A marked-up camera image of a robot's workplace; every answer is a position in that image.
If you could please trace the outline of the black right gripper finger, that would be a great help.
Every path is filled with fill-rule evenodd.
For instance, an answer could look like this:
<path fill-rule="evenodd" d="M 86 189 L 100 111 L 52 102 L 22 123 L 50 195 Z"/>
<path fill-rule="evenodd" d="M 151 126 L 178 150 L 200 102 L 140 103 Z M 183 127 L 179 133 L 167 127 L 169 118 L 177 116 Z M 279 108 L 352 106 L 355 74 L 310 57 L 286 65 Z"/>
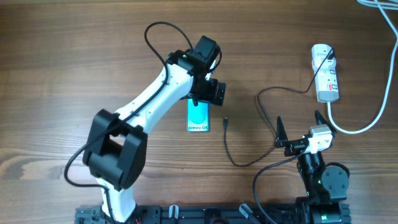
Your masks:
<path fill-rule="evenodd" d="M 325 124 L 329 127 L 333 134 L 336 133 L 336 129 L 322 116 L 318 110 L 315 110 L 315 121 L 317 125 Z"/>
<path fill-rule="evenodd" d="M 287 133 L 284 128 L 284 124 L 282 121 L 282 117 L 277 117 L 277 129 L 275 134 L 276 140 L 279 142 L 286 142 L 288 141 Z"/>

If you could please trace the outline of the blue Galaxy smartphone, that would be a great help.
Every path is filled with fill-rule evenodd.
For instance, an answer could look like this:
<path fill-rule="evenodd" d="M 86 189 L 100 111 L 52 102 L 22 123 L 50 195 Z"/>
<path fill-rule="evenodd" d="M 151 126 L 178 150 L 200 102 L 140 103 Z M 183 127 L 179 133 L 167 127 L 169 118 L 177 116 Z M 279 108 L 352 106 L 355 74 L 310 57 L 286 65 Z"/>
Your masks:
<path fill-rule="evenodd" d="M 192 99 L 188 99 L 187 103 L 187 131 L 188 132 L 208 132 L 210 129 L 209 122 L 209 105 L 208 103 L 198 102 L 195 106 Z"/>

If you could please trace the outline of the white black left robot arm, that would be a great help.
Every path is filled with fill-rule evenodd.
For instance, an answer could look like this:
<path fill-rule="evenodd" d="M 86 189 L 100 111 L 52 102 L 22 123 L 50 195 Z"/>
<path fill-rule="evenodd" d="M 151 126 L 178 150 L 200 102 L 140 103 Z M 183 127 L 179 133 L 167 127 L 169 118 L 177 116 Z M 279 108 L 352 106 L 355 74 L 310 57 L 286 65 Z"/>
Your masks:
<path fill-rule="evenodd" d="M 145 163 L 148 135 L 179 100 L 221 106 L 225 83 L 212 78 L 220 51 L 177 50 L 159 76 L 134 100 L 92 122 L 83 163 L 103 192 L 102 211 L 115 223 L 128 222 L 137 207 L 133 185 Z"/>

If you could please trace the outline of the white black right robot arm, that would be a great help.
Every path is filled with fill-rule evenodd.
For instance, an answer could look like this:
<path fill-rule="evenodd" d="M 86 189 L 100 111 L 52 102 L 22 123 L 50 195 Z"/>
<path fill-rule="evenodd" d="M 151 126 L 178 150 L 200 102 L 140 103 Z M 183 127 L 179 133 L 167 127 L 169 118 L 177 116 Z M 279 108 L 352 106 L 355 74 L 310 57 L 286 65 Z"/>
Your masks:
<path fill-rule="evenodd" d="M 275 147 L 283 147 L 286 157 L 297 157 L 297 169 L 304 182 L 306 197 L 295 201 L 299 223 L 351 223 L 347 199 L 349 169 L 338 162 L 325 163 L 322 152 L 332 147 L 336 129 L 315 111 L 316 125 L 300 139 L 289 140 L 282 118 L 277 118 Z"/>

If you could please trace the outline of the white charger plug adapter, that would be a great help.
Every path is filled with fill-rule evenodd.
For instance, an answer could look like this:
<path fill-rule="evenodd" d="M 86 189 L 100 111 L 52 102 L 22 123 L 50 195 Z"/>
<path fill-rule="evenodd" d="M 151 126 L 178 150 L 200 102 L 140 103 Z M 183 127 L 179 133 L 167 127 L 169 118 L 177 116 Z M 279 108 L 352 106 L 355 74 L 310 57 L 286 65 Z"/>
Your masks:
<path fill-rule="evenodd" d="M 335 54 L 332 52 L 328 55 L 316 55 L 312 59 L 312 68 L 317 70 L 333 70 L 336 68 Z"/>

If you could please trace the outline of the white power strip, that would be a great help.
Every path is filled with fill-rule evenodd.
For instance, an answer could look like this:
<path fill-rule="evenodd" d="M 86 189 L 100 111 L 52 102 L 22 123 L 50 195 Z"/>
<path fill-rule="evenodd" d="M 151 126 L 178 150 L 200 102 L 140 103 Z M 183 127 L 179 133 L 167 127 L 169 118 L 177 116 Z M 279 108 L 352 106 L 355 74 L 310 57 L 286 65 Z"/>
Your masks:
<path fill-rule="evenodd" d="M 316 55 L 328 55 L 332 52 L 335 53 L 334 48 L 327 44 L 315 44 L 312 47 L 312 59 Z M 317 70 L 316 72 L 314 71 L 314 75 L 317 101 L 327 103 L 338 100 L 340 96 L 336 68 L 333 70 Z"/>

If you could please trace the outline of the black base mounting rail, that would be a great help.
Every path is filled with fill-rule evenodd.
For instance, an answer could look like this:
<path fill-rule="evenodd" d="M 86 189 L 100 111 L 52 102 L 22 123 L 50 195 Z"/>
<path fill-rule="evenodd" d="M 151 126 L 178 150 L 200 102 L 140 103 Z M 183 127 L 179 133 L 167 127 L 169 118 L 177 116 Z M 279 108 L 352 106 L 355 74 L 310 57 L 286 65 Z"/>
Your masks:
<path fill-rule="evenodd" d="M 351 224 L 347 204 L 311 205 L 306 208 L 295 204 L 270 205 L 264 208 L 270 220 L 256 207 L 249 210 L 233 207 L 179 207 L 172 205 L 140 205 L 126 223 L 134 224 L 211 224 L 211 223 L 342 223 Z"/>

